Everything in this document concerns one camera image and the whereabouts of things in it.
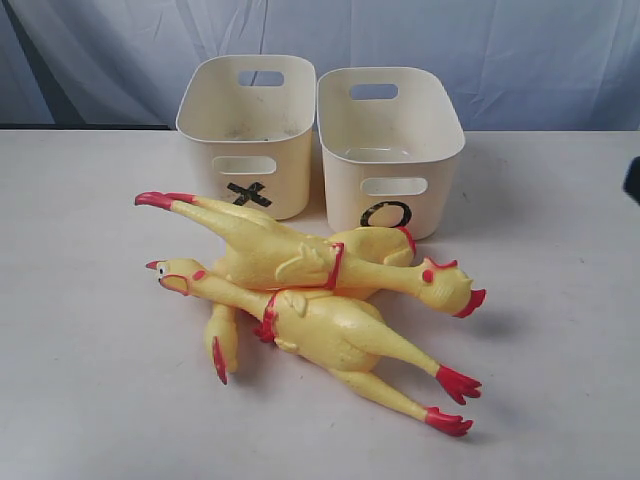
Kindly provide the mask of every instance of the black circle symbol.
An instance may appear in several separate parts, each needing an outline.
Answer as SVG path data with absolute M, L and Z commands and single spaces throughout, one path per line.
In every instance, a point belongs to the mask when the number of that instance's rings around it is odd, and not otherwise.
M 382 207 L 386 207 L 387 205 L 402 208 L 402 220 L 400 220 L 400 222 L 397 225 L 394 225 L 392 228 L 405 227 L 409 223 L 409 220 L 411 220 L 411 215 L 412 215 L 411 209 L 409 208 L 409 205 L 407 205 L 406 203 L 397 202 L 395 200 L 376 203 L 375 205 L 367 208 L 362 214 L 362 217 L 360 217 L 360 226 L 370 227 L 371 225 L 369 225 L 369 219 L 371 218 L 371 215 L 376 213 Z

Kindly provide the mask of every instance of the white table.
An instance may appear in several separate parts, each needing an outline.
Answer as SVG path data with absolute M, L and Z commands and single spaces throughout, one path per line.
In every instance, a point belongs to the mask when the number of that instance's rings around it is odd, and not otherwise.
M 640 475 L 640 207 L 621 189 L 640 133 L 468 133 L 438 233 L 485 287 L 467 319 L 391 292 L 388 323 L 480 379 L 465 407 L 416 368 L 380 375 L 476 421 L 462 440 L 360 399 L 241 328 L 224 387 L 206 302 L 149 260 L 220 242 L 134 207 L 192 191 L 174 132 L 0 132 L 0 478 L 613 479 Z M 289 224 L 330 234 L 317 184 Z

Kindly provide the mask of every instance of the yellow rubber chicken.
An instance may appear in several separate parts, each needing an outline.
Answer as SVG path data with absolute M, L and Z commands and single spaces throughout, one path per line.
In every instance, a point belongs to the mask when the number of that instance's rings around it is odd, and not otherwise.
M 465 396 L 480 396 L 480 382 L 422 352 L 387 327 L 378 310 L 362 300 L 318 289 L 251 291 L 193 259 L 155 261 L 147 267 L 155 269 L 160 284 L 169 290 L 248 312 L 261 321 L 263 340 L 273 340 L 280 349 L 325 368 L 364 398 L 452 436 L 465 435 L 473 423 L 443 414 L 437 407 L 424 407 L 371 373 L 381 357 L 392 357 L 435 377 L 460 404 L 466 403 Z
M 417 267 L 373 263 L 341 242 L 298 232 L 254 209 L 197 195 L 146 192 L 135 204 L 179 213 L 224 238 L 227 252 L 213 271 L 246 289 L 387 289 L 457 317 L 470 315 L 485 298 L 485 290 L 471 289 L 472 280 L 455 261 L 438 265 L 426 258 Z
M 352 254 L 364 260 L 383 265 L 406 267 L 415 256 L 415 243 L 404 229 L 366 227 L 337 233 L 329 240 L 342 242 Z M 337 288 L 336 295 L 365 300 L 374 293 L 373 289 Z M 220 380 L 227 383 L 227 372 L 234 373 L 238 367 L 236 352 L 238 336 L 233 307 L 214 304 L 211 319 L 204 332 L 204 344 Z

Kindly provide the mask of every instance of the toy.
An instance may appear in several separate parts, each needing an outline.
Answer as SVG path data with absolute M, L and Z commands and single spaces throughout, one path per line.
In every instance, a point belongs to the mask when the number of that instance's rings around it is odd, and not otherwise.
M 258 331 L 264 341 L 273 340 L 280 349 L 325 368 L 364 398 L 452 436 L 465 435 L 473 424 L 461 416 L 443 414 L 437 407 L 423 407 L 371 373 L 382 356 L 392 357 L 435 377 L 460 404 L 466 403 L 465 396 L 480 396 L 480 382 L 422 352 L 387 327 L 378 310 L 362 300 L 326 289 L 251 291 L 192 259 L 154 261 L 147 267 L 158 273 L 160 284 L 169 290 L 212 300 L 218 307 L 240 308 L 260 319 Z M 218 315 L 228 319 L 229 310 L 214 309 L 214 317 Z M 215 359 L 222 353 L 219 345 L 214 344 L 212 351 L 214 361 L 224 363 L 220 357 Z
M 438 265 L 425 258 L 417 267 L 368 262 L 326 238 L 306 235 L 267 214 L 210 198 L 146 192 L 136 205 L 151 205 L 188 217 L 227 242 L 226 255 L 213 271 L 250 290 L 284 288 L 365 288 L 395 290 L 457 317 L 479 307 L 485 290 L 472 290 L 472 280 L 456 261 Z
M 332 243 L 344 243 L 345 249 L 360 258 L 396 267 L 409 266 L 415 256 L 415 244 L 402 228 L 356 228 L 329 237 Z M 365 300 L 375 290 L 366 288 L 337 288 L 336 295 Z M 204 344 L 216 368 L 218 377 L 226 385 L 227 372 L 234 373 L 238 366 L 236 351 L 238 337 L 235 325 L 235 308 L 215 304 L 204 331 Z

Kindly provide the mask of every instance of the black x symbol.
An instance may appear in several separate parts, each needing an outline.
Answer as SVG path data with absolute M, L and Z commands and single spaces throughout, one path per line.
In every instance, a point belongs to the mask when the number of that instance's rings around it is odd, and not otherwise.
M 240 194 L 233 202 L 234 205 L 244 205 L 249 200 L 263 207 L 268 207 L 272 203 L 268 198 L 258 195 L 258 192 L 264 188 L 264 185 L 259 182 L 252 183 L 249 185 L 249 188 L 242 188 L 235 183 L 230 183 L 227 185 L 227 188 L 232 192 Z

